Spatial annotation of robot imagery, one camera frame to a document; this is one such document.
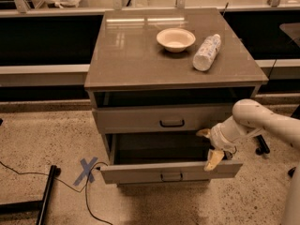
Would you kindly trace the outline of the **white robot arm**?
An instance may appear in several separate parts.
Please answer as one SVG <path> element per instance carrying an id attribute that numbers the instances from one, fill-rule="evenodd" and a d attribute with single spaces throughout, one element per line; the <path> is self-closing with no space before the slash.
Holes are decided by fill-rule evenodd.
<path id="1" fill-rule="evenodd" d="M 214 147 L 208 152 L 204 170 L 213 171 L 226 152 L 233 152 L 239 139 L 256 137 L 263 130 L 276 135 L 291 147 L 300 149 L 299 119 L 272 112 L 255 100 L 241 99 L 233 105 L 231 117 L 196 133 L 197 136 L 207 138 Z M 300 164 L 292 175 L 281 225 L 300 225 Z"/>

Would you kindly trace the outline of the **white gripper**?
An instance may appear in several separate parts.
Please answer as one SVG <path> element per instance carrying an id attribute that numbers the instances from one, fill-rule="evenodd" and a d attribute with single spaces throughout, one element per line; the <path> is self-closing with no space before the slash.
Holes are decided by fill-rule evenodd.
<path id="1" fill-rule="evenodd" d="M 199 137 L 210 138 L 210 142 L 217 150 L 208 151 L 207 161 L 204 166 L 206 172 L 213 171 L 224 158 L 224 152 L 233 153 L 235 144 L 239 139 L 247 135 L 247 129 L 239 125 L 232 117 L 222 123 L 218 123 L 210 128 L 204 128 L 196 132 Z"/>

